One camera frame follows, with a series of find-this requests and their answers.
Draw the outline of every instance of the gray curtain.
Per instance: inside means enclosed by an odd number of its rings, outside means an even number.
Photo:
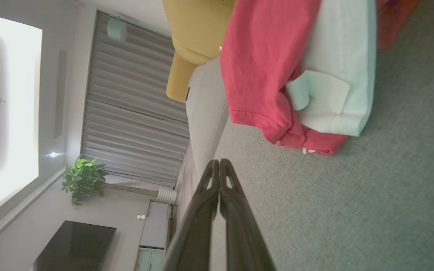
[[[110,174],[174,187],[189,135],[185,105],[165,94],[171,38],[127,24],[126,41],[112,41],[109,19],[99,12],[81,153]]]

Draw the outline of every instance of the yellow chair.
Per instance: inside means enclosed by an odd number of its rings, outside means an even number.
[[[235,0],[163,0],[175,47],[167,96],[185,103],[193,70],[219,56]]]

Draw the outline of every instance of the green cabinet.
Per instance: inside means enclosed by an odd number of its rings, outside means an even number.
[[[139,248],[134,271],[160,271],[163,261],[163,249]]]

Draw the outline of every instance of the wooden floor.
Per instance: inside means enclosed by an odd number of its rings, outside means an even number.
[[[199,184],[199,180],[200,177],[197,176],[193,163],[192,147],[189,143],[176,184],[176,205],[178,206],[178,211],[176,215],[177,229],[179,229],[181,221],[186,213],[187,206],[188,204],[190,204],[195,189]]]

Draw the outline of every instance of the television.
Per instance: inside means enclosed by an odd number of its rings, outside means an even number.
[[[29,271],[99,271],[115,230],[65,221]]]

